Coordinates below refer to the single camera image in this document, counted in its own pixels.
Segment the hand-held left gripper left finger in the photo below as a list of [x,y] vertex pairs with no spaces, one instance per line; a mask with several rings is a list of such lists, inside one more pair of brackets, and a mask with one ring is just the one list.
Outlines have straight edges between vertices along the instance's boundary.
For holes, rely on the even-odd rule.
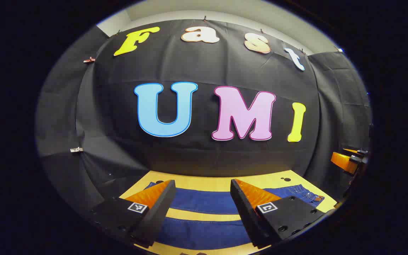
[[159,235],[176,194],[174,180],[167,180],[127,198],[112,198],[91,209],[92,221],[116,239],[144,248]]

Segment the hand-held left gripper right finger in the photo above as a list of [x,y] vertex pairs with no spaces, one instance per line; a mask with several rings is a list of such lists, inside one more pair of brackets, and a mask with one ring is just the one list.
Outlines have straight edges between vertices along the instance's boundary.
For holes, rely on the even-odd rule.
[[325,213],[295,195],[278,196],[239,179],[230,194],[254,247],[286,243],[320,220]]

